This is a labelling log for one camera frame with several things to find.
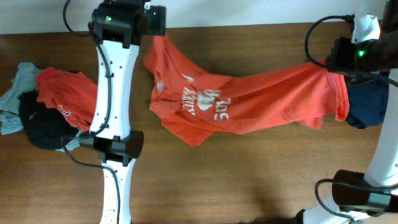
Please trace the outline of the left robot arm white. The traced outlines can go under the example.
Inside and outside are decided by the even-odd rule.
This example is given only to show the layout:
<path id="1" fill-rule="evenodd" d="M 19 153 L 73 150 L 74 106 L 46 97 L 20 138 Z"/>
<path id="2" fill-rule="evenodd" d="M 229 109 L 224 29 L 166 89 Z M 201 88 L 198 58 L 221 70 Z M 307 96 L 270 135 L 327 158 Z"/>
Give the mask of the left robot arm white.
<path id="1" fill-rule="evenodd" d="M 144 134 L 131 128 L 129 102 L 141 38 L 164 35 L 167 9 L 150 1 L 103 1 L 92 13 L 89 32 L 98 56 L 98 89 L 93 121 L 79 138 L 98 152 L 104 195 L 100 223 L 131 223 L 132 171 Z"/>

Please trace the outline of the folded navy blue garment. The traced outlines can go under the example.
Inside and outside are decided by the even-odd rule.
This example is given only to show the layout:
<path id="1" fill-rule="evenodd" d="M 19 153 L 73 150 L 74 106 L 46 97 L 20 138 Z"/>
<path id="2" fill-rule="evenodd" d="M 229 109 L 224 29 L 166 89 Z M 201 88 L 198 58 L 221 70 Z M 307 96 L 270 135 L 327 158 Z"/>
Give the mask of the folded navy blue garment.
<path id="1" fill-rule="evenodd" d="M 356 81 L 358 78 L 345 77 L 349 98 L 346 122 L 357 129 L 380 125 L 387 110 L 389 85 L 379 80 Z"/>

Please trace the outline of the grey t-shirt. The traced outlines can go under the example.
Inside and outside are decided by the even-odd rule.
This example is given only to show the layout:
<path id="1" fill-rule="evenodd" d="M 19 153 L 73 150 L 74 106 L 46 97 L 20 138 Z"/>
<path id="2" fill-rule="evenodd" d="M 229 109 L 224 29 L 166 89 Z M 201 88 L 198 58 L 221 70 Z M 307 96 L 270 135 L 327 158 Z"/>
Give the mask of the grey t-shirt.
<path id="1" fill-rule="evenodd" d="M 13 134 L 25 130 L 19 117 L 20 97 L 25 92 L 36 91 L 36 76 L 42 70 L 37 68 L 31 62 L 21 62 L 18 65 L 16 76 L 11 88 L 1 96 L 1 134 Z M 49 151 L 72 151 L 80 146 L 80 143 L 74 137 L 66 137 L 70 141 L 63 144 L 61 149 Z"/>

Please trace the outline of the black garment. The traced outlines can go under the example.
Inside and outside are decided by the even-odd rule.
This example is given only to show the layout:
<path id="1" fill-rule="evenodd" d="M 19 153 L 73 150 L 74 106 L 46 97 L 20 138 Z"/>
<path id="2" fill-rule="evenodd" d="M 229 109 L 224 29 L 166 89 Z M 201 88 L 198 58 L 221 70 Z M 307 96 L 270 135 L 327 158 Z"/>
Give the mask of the black garment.
<path id="1" fill-rule="evenodd" d="M 70 141 L 66 137 L 75 137 L 78 129 L 71 126 L 56 109 L 47 108 L 37 101 L 38 93 L 25 92 L 20 97 L 19 117 L 25 133 L 32 145 L 45 150 L 61 149 Z"/>

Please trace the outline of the red crumpled t-shirt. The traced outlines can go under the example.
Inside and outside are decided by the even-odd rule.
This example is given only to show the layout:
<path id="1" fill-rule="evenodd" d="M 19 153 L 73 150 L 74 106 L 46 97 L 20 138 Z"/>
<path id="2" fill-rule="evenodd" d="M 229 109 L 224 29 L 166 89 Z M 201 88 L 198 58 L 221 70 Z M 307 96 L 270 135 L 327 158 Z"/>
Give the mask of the red crumpled t-shirt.
<path id="1" fill-rule="evenodd" d="M 93 121 L 97 84 L 84 73 L 49 67 L 35 78 L 37 101 L 58 110 L 74 128 L 88 131 Z"/>

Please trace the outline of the red t-shirt white print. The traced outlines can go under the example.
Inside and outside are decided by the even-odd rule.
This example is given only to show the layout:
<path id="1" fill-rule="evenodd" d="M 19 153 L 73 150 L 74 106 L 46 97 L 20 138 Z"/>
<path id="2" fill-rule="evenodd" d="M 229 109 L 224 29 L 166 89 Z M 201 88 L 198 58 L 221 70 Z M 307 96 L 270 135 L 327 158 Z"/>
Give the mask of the red t-shirt white print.
<path id="1" fill-rule="evenodd" d="M 247 134 L 290 123 L 320 129 L 325 116 L 344 121 L 349 114 L 344 77 L 313 63 L 246 77 L 219 75 L 157 36 L 144 65 L 155 81 L 150 110 L 192 147 L 216 132 Z"/>

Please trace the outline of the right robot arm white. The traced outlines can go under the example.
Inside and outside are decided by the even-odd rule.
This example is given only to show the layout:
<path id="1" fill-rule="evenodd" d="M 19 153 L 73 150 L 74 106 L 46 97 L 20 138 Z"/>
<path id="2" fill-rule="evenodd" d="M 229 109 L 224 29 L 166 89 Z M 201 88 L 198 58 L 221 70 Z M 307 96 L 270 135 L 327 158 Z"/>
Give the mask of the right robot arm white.
<path id="1" fill-rule="evenodd" d="M 385 2 L 382 19 L 364 11 L 338 16 L 352 23 L 326 63 L 330 72 L 387 86 L 386 113 L 365 172 L 341 169 L 314 186 L 317 204 L 298 212 L 296 223 L 363 223 L 397 213 L 397 1 Z"/>

